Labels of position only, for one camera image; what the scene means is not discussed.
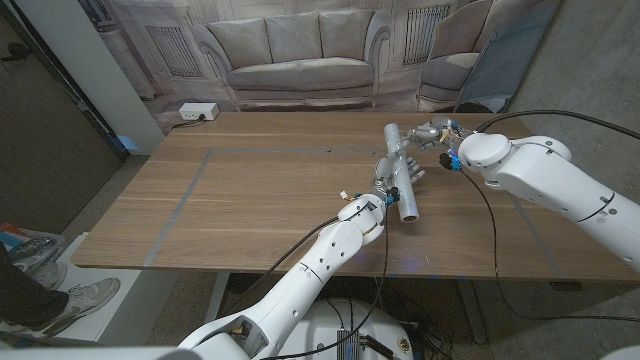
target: gray shoe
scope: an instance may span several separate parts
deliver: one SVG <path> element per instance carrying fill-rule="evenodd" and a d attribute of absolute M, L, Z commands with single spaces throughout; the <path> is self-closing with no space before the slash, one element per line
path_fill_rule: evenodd
<path fill-rule="evenodd" d="M 68 291 L 69 303 L 62 313 L 40 326 L 31 327 L 33 337 L 46 339 L 59 334 L 79 318 L 98 311 L 118 292 L 120 280 L 108 278 L 95 284 L 74 287 Z"/>
<path fill-rule="evenodd" d="M 67 265 L 55 262 L 44 265 L 33 275 L 33 279 L 48 290 L 57 290 L 67 276 Z"/>

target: wooden table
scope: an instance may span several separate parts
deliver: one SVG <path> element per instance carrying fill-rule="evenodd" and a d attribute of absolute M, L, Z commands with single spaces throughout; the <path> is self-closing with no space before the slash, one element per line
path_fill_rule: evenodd
<path fill-rule="evenodd" d="M 408 130 L 437 114 L 223 113 L 173 130 L 73 255 L 83 267 L 262 272 L 310 229 L 367 192 L 385 154 L 383 127 Z M 475 128 L 490 114 L 450 114 Z M 529 135 L 520 121 L 490 129 Z M 438 164 L 441 150 L 412 151 L 420 219 L 389 214 L 389 276 L 494 277 L 490 217 L 475 188 Z M 481 178 L 473 178 L 481 183 Z M 485 190 L 496 214 L 500 275 L 510 279 L 638 281 L 640 276 L 561 216 Z M 286 271 L 313 241 L 297 250 Z M 364 247 L 338 275 L 380 276 L 385 241 Z"/>

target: door frame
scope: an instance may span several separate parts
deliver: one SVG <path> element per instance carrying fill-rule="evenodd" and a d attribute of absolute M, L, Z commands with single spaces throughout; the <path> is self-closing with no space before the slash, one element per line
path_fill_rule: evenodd
<path fill-rule="evenodd" d="M 80 86 L 78 86 L 67 72 L 60 60 L 58 60 L 53 51 L 51 51 L 47 43 L 42 39 L 18 5 L 13 0 L 8 1 L 13 7 L 15 14 L 3 0 L 0 0 L 0 16 L 9 23 L 9 26 L 13 28 L 25 45 L 31 49 L 40 63 L 47 69 L 47 72 L 63 86 L 67 95 L 78 106 L 78 110 L 84 115 L 98 134 L 100 134 L 100 137 L 107 143 L 114 154 L 120 161 L 124 161 L 130 155 L 129 151 L 122 144 L 111 126 L 109 126 L 93 103 L 91 103 L 91 100 L 89 100 Z"/>

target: sofa cushion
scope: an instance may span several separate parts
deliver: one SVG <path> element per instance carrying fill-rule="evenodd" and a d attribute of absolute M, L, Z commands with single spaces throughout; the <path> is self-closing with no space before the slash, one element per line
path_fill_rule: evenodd
<path fill-rule="evenodd" d="M 364 41 L 373 10 L 321 12 L 320 39 L 323 57 L 364 59 Z"/>
<path fill-rule="evenodd" d="M 460 53 L 429 60 L 422 67 L 422 82 L 442 89 L 460 90 L 478 55 Z"/>
<path fill-rule="evenodd" d="M 420 95 L 423 98 L 436 101 L 456 101 L 460 90 L 442 89 L 429 84 L 422 84 L 420 87 Z"/>
<path fill-rule="evenodd" d="M 263 18 L 211 23 L 207 27 L 222 45 L 234 69 L 273 63 Z"/>
<path fill-rule="evenodd" d="M 296 60 L 233 70 L 227 81 L 238 89 L 342 89 L 373 84 L 373 67 L 345 58 Z"/>
<path fill-rule="evenodd" d="M 322 57 L 318 13 L 264 18 L 274 63 Z"/>

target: metal table leg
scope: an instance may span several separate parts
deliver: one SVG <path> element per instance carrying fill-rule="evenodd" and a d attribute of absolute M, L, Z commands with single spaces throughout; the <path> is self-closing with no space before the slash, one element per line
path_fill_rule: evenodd
<path fill-rule="evenodd" d="M 464 308 L 469 319 L 469 326 L 473 334 L 473 341 L 476 344 L 485 344 L 487 342 L 487 332 L 484 329 L 484 322 L 480 315 L 480 305 L 476 296 L 476 289 L 473 287 L 471 280 L 456 280 L 460 297 L 464 303 Z"/>
<path fill-rule="evenodd" d="M 204 317 L 205 323 L 213 321 L 218 317 L 220 306 L 222 306 L 222 299 L 224 298 L 224 292 L 227 290 L 229 275 L 231 275 L 231 273 L 223 271 L 218 272 L 216 275 L 216 283 L 213 285 L 213 291 L 211 292 L 209 308 L 207 309 L 207 315 Z"/>

